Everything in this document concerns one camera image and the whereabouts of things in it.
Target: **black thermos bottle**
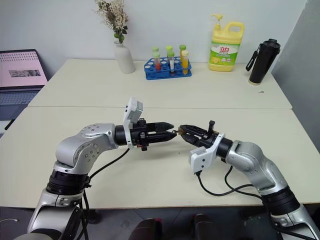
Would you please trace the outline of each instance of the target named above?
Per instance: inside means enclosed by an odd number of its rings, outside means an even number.
[[[247,71],[250,71],[255,62],[249,78],[249,83],[259,85],[279,53],[280,44],[277,43],[277,40],[270,38],[268,41],[260,43],[258,49],[254,51],[252,58],[245,67]]]

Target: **yellow detergent bottle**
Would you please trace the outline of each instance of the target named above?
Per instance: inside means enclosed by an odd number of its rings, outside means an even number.
[[[219,72],[230,72],[236,63],[238,49],[244,35],[245,25],[242,22],[231,21],[221,29],[221,14],[213,14],[218,20],[212,33],[209,59],[209,69]],[[240,31],[232,31],[231,27],[239,27]]]

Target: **test tube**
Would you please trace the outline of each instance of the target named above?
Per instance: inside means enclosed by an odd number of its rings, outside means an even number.
[[[181,52],[182,52],[183,50],[186,50],[186,49],[187,49],[187,47],[186,47],[186,45],[181,44],[181,45],[179,46],[179,49],[180,49],[180,61],[182,62],[182,55],[181,55]]]
[[[160,71],[161,70],[160,53],[158,51],[155,51],[152,53],[152,56],[154,59],[155,70]]]
[[[157,46],[152,47],[152,52],[159,52],[159,48]]]
[[[182,56],[182,60],[181,60],[181,63],[182,63],[182,73],[183,75],[187,75],[188,74],[188,55],[189,55],[189,52],[187,50],[183,50],[181,52],[181,56]]]
[[[168,52],[172,51],[174,48],[171,45],[168,45],[165,47],[165,49],[166,49],[166,57],[168,59]]]
[[[169,51],[168,53],[168,64],[170,67],[170,75],[175,75],[175,53],[173,51]]]

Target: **yellow test tube cap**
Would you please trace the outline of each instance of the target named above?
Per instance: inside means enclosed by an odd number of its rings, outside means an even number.
[[[165,47],[165,49],[167,52],[169,52],[169,51],[172,51],[174,48],[171,45],[168,45]]]
[[[182,52],[181,52],[181,55],[182,56],[188,56],[189,55],[189,52],[188,52],[188,50],[183,50]]]

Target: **white table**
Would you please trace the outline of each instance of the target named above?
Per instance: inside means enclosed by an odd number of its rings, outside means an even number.
[[[36,95],[30,107],[123,107],[136,97],[145,108],[291,109],[271,73],[261,85],[248,83],[244,64],[232,72],[192,63],[192,76],[146,80],[143,61],[120,72],[114,60],[70,59]]]
[[[0,206],[34,208],[46,187],[56,160],[55,151],[64,138],[93,123],[121,124],[123,108],[27,107],[0,138]],[[147,122],[167,121],[208,127],[231,140],[251,141],[273,160],[302,203],[320,203],[320,155],[290,109],[163,109],[148,108]],[[148,151],[135,148],[119,162],[99,173],[87,190],[95,209],[176,206],[258,205],[256,198],[233,193],[214,197],[204,192],[188,164],[195,147],[177,136],[170,142],[152,144]],[[104,152],[93,171],[118,157],[126,147]],[[202,173],[204,185],[225,192],[224,175],[229,166],[217,160]],[[247,184],[234,170],[231,185]]]

